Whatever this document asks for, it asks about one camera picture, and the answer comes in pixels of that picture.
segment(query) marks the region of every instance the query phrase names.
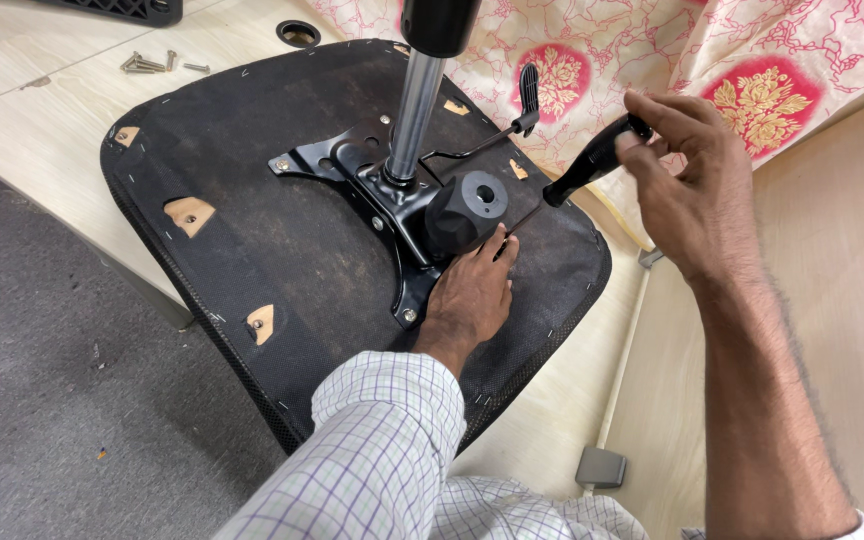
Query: screwdriver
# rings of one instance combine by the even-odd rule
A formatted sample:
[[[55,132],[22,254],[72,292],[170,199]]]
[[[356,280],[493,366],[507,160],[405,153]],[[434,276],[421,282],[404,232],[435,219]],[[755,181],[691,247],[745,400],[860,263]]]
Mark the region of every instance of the screwdriver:
[[[642,138],[642,141],[652,139],[652,128],[642,118],[630,113],[619,116],[605,129],[599,131],[591,141],[588,141],[588,144],[582,148],[582,152],[576,156],[565,174],[561,175],[561,178],[542,189],[542,199],[538,201],[538,204],[506,231],[506,241],[509,240],[512,233],[525,225],[525,222],[532,219],[545,207],[543,202],[554,209],[558,209],[575,190],[616,170],[619,166],[616,156],[616,137],[623,132],[630,131],[635,132]]]

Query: hand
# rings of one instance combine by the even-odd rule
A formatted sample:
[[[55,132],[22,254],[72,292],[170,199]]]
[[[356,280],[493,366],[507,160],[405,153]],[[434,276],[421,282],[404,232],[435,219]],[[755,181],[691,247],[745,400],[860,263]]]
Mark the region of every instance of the hand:
[[[615,139],[619,162],[638,182],[642,223],[655,245],[693,288],[761,272],[744,141],[705,99],[629,91],[625,106],[661,136],[650,145],[629,131]],[[659,163],[669,152],[688,159],[675,177]]]
[[[418,332],[413,353],[426,353],[441,362],[456,379],[475,346],[488,341],[509,317],[512,281],[506,279],[519,254],[519,239],[505,240],[499,224],[480,250],[458,254],[438,278]]]

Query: black fabric seat bottom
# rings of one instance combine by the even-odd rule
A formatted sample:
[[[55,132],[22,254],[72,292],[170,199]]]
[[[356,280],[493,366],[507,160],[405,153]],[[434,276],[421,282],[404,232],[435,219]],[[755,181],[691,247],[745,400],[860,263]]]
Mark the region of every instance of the black fabric seat bottom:
[[[267,162],[364,117],[394,116],[406,66],[407,55],[379,39],[275,56],[140,104],[102,141],[116,204],[288,453],[312,434],[310,398],[332,370],[363,350],[407,351],[418,332],[404,331],[391,313],[397,269],[374,231],[327,182],[277,178]],[[471,113],[446,110],[450,98]],[[422,153],[463,151],[497,133],[472,103],[443,80]],[[139,131],[125,147],[114,136],[127,126]],[[528,177],[518,179],[510,160]],[[508,225],[548,183],[508,139],[431,166],[443,182],[468,170],[498,177],[509,192]],[[163,210],[184,197],[216,209],[191,238]],[[462,372],[462,448],[569,336],[612,271],[604,238],[574,205],[540,212],[517,235],[509,320]],[[273,333],[258,346],[246,317],[269,304]]]

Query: man's left hand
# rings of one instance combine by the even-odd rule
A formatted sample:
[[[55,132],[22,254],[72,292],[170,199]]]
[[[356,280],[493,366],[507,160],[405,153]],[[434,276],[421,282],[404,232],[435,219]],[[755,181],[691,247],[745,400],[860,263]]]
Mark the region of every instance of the man's left hand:
[[[512,281],[509,268],[519,254],[514,235],[496,258],[505,240],[505,225],[482,248],[456,255],[429,295],[425,322],[413,353],[426,353],[459,378],[466,358],[483,341],[496,335],[509,316]]]

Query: shirt sleeve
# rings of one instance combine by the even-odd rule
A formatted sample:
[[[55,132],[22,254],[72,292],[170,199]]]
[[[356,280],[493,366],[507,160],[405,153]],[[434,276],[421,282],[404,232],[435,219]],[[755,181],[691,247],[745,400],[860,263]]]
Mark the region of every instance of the shirt sleeve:
[[[864,540],[864,514],[862,510],[856,510],[858,517],[862,520],[862,524],[858,528],[845,536],[839,536],[835,540]],[[681,530],[681,540],[706,540],[706,530],[704,528],[683,528]]]
[[[464,410],[432,356],[356,354],[313,395],[315,433],[215,538],[427,538]]]

